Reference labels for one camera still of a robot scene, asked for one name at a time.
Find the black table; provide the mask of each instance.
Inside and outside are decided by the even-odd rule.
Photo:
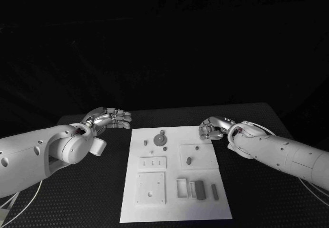
[[[292,139],[266,103],[217,105],[133,111],[133,128],[200,125],[213,115],[237,123],[249,120]],[[78,123],[81,115],[64,116],[61,124]],[[101,157],[88,153],[84,160],[44,181],[39,195],[13,227],[328,227],[329,207],[311,194],[299,179],[228,148],[227,138],[214,141],[233,220],[120,223],[132,130],[109,129],[100,136],[109,145]],[[28,205],[39,184],[21,192],[5,223]]]

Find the dark background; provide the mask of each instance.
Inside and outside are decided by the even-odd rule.
[[[267,102],[295,139],[328,149],[328,7],[119,2],[2,4],[0,137],[100,106]]]

